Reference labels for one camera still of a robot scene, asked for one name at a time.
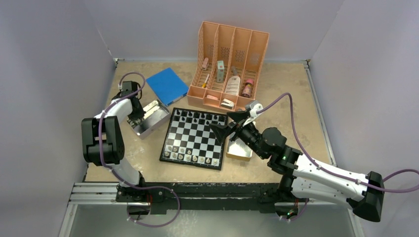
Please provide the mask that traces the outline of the silver tin with white pieces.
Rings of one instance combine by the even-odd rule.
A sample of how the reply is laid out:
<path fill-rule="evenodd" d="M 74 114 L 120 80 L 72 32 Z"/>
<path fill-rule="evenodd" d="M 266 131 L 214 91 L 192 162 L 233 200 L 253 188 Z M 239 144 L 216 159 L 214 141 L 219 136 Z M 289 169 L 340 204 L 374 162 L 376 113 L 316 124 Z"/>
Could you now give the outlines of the silver tin with white pieces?
<path fill-rule="evenodd" d="M 127 119 L 128 124 L 140 139 L 145 139 L 170 119 L 170 110 L 158 99 L 149 103 L 143 110 L 144 117 Z"/>

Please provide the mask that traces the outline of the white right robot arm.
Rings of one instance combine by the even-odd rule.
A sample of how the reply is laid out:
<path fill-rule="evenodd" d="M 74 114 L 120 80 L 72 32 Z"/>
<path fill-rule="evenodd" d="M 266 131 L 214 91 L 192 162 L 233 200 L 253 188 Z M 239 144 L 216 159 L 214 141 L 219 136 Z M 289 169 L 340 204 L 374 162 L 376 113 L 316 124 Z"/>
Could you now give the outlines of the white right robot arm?
<path fill-rule="evenodd" d="M 278 128 L 269 127 L 259 132 L 250 122 L 245 123 L 247 112 L 228 112 L 227 125 L 209 124 L 218 141 L 228 136 L 242 140 L 267 166 L 282 175 L 277 188 L 280 199 L 314 198 L 340 204 L 364 219 L 380 222 L 384 198 L 383 177 L 371 171 L 368 174 L 340 169 L 317 160 L 310 160 L 299 149 L 286 144 L 287 138 Z"/>

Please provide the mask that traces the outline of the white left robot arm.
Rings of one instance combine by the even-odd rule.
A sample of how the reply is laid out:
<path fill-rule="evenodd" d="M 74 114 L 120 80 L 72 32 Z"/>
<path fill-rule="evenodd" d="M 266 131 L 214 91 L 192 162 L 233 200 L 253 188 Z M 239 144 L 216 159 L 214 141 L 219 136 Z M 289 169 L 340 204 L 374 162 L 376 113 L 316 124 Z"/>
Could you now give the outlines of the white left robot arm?
<path fill-rule="evenodd" d="M 135 202 L 146 199 L 147 188 L 142 174 L 125 158 L 120 124 L 126 117 L 142 110 L 136 97 L 140 89 L 136 82 L 123 82 L 120 92 L 105 110 L 81 122 L 85 161 L 106 168 L 118 179 L 120 192 L 128 193 Z"/>

